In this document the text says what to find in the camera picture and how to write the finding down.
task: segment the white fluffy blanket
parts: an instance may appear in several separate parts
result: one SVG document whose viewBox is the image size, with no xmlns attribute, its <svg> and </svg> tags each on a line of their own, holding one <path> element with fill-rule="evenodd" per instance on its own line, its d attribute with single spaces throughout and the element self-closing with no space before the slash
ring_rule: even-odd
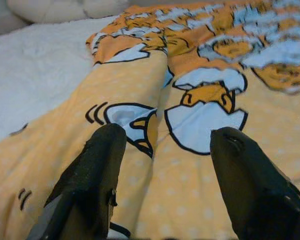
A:
<svg viewBox="0 0 300 240">
<path fill-rule="evenodd" d="M 0 36 L 0 140 L 69 97 L 92 70 L 86 39 L 115 18 L 34 24 Z"/>
</svg>

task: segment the yellow blanket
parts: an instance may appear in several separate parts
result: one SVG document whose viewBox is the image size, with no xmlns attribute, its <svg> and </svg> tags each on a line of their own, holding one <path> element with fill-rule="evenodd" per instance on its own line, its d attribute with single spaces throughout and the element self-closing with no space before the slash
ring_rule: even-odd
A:
<svg viewBox="0 0 300 240">
<path fill-rule="evenodd" d="M 94 70 L 71 97 L 0 142 L 0 239 L 27 236 L 107 123 L 128 139 L 112 221 L 134 237 L 236 238 L 213 129 L 242 130 L 300 189 L 300 1 L 132 6 L 86 44 Z"/>
</svg>

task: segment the bedding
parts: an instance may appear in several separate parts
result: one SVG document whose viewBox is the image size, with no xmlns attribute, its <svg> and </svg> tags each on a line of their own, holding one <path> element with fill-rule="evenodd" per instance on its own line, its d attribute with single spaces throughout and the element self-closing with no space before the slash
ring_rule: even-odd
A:
<svg viewBox="0 0 300 240">
<path fill-rule="evenodd" d="M 33 24 L 0 36 L 0 141 L 69 97 L 92 70 L 82 42 L 116 17 Z"/>
<path fill-rule="evenodd" d="M 132 6 L 86 45 L 94 67 L 71 96 L 0 142 L 0 239 L 27 236 L 107 123 L 128 141 L 111 237 L 235 239 L 209 149 L 221 127 L 300 189 L 300 1 Z"/>
</svg>

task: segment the cartoon egg yolk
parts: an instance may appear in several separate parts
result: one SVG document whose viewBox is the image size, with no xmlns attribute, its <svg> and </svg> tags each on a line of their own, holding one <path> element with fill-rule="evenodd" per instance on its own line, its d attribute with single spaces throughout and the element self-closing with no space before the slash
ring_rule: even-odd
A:
<svg viewBox="0 0 300 240">
<path fill-rule="evenodd" d="M 169 57 L 185 54 L 190 51 L 186 40 L 175 36 L 167 37 L 167 47 Z"/>
<path fill-rule="evenodd" d="M 216 34 L 220 34 L 233 27 L 233 16 L 228 12 L 218 12 L 212 20 L 212 27 Z"/>
<path fill-rule="evenodd" d="M 141 28 L 141 27 L 152 27 L 152 22 L 155 19 L 153 17 L 136 17 L 134 19 L 128 18 L 125 20 L 128 30 L 133 28 Z"/>
<path fill-rule="evenodd" d="M 155 151 L 155 147 L 158 139 L 158 121 L 157 121 L 157 115 L 155 113 L 152 114 L 148 120 L 146 135 L 148 137 L 150 147 L 152 148 L 153 151 Z"/>
<path fill-rule="evenodd" d="M 279 24 L 279 31 L 285 31 L 292 27 L 300 27 L 300 22 L 293 18 L 287 18 L 280 22 Z"/>
<path fill-rule="evenodd" d="M 181 15 L 176 17 L 173 21 L 177 24 L 182 24 L 184 26 L 187 26 L 187 20 L 190 19 L 191 17 L 189 15 Z"/>
<path fill-rule="evenodd" d="M 147 139 L 140 139 L 138 144 L 146 147 L 150 152 L 154 152 L 158 138 L 157 115 L 153 112 L 147 120 L 137 120 L 133 123 L 134 127 L 141 128 L 146 132 Z"/>
<path fill-rule="evenodd" d="M 279 42 L 284 42 L 287 40 L 294 40 L 294 41 L 300 41 L 300 37 L 299 36 L 295 36 L 295 35 L 283 35 L 282 37 L 280 37 L 280 39 L 278 40 Z"/>
<path fill-rule="evenodd" d="M 118 37 L 113 37 L 111 35 L 103 36 L 100 39 L 98 51 L 93 55 L 93 60 L 95 63 L 105 63 L 115 56 L 118 52 L 134 47 L 140 44 L 142 41 L 139 38 L 121 35 Z"/>
<path fill-rule="evenodd" d="M 272 89 L 289 94 L 300 93 L 300 66 L 279 63 L 253 70 Z"/>
<path fill-rule="evenodd" d="M 263 14 L 272 9 L 272 3 L 266 1 L 252 2 L 251 8 L 256 8 L 260 14 Z"/>
<path fill-rule="evenodd" d="M 203 85 L 187 91 L 181 103 L 186 106 L 193 106 L 198 102 L 217 102 L 230 113 L 233 109 L 233 94 L 229 92 L 223 84 L 219 82 Z"/>
<path fill-rule="evenodd" d="M 147 33 L 146 35 L 143 36 L 142 42 L 146 44 L 146 47 L 144 48 L 145 51 L 163 50 L 163 48 L 166 46 L 165 42 L 163 41 L 161 32 Z"/>
<path fill-rule="evenodd" d="M 213 45 L 213 50 L 216 53 L 231 59 L 249 53 L 252 48 L 249 42 L 233 41 L 232 39 L 221 40 Z"/>
</svg>

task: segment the blanket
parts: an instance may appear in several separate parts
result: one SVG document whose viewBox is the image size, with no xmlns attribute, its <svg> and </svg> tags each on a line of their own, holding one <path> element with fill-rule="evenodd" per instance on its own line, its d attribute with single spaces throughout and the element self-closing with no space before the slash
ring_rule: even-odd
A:
<svg viewBox="0 0 300 240">
<path fill-rule="evenodd" d="M 94 69 L 71 97 L 0 142 L 0 239 L 27 236 L 107 123 L 128 142 L 110 237 L 235 239 L 210 156 L 221 127 L 300 189 L 300 1 L 132 6 L 86 45 Z"/>
</svg>

